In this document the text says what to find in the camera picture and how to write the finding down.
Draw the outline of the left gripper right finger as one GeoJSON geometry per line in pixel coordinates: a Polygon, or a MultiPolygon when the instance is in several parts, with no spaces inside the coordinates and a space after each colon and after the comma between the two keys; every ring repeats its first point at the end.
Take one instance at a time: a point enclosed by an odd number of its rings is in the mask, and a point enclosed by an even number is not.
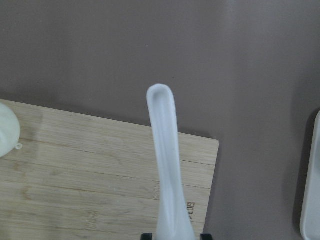
{"type": "Polygon", "coordinates": [[[210,233],[201,233],[200,240],[213,240],[213,236],[210,233]]]}

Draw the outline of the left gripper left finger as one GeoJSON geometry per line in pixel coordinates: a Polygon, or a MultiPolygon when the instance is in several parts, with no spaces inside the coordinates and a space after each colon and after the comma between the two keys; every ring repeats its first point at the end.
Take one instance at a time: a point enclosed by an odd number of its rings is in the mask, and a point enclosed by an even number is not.
{"type": "Polygon", "coordinates": [[[152,240],[153,234],[152,233],[143,233],[141,234],[141,240],[152,240]]]}

